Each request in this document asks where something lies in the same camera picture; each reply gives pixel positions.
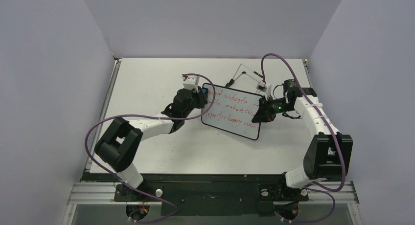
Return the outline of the small whiteboard with red writing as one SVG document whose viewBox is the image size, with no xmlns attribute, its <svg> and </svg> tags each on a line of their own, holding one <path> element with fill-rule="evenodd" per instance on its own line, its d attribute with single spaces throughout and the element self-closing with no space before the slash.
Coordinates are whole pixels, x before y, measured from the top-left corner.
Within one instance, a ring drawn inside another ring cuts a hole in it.
<svg viewBox="0 0 415 225">
<path fill-rule="evenodd" d="M 208 111 L 201 117 L 203 124 L 250 140 L 259 139 L 261 124 L 252 123 L 252 119 L 261 95 L 209 83 L 204 83 L 203 88 L 208 90 Z"/>
</svg>

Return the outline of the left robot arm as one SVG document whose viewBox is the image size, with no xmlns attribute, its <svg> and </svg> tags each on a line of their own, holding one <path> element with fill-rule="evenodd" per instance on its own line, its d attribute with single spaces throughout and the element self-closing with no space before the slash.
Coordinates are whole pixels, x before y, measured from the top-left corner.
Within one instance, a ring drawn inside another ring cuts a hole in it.
<svg viewBox="0 0 415 225">
<path fill-rule="evenodd" d="M 194 109 L 202 109 L 207 103 L 208 89 L 180 89 L 173 102 L 155 119 L 128 121 L 123 117 L 115 118 L 95 145 L 94 153 L 129 185 L 127 195 L 139 201 L 146 194 L 142 184 L 144 178 L 133 164 L 139 144 L 157 135 L 176 132 Z"/>
</svg>

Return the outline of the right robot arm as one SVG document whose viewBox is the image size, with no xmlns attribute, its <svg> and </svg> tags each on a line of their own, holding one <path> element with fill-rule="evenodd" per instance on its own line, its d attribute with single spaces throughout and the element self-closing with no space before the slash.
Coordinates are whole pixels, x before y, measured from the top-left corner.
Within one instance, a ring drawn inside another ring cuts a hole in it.
<svg viewBox="0 0 415 225">
<path fill-rule="evenodd" d="M 323 111 L 312 88 L 300 88 L 293 79 L 284 81 L 283 97 L 262 96 L 252 118 L 253 123 L 272 122 L 279 113 L 295 111 L 312 135 L 311 143 L 298 168 L 285 173 L 285 180 L 276 185 L 277 195 L 288 199 L 296 188 L 303 188 L 323 180 L 340 179 L 348 173 L 353 139 L 342 134 Z"/>
</svg>

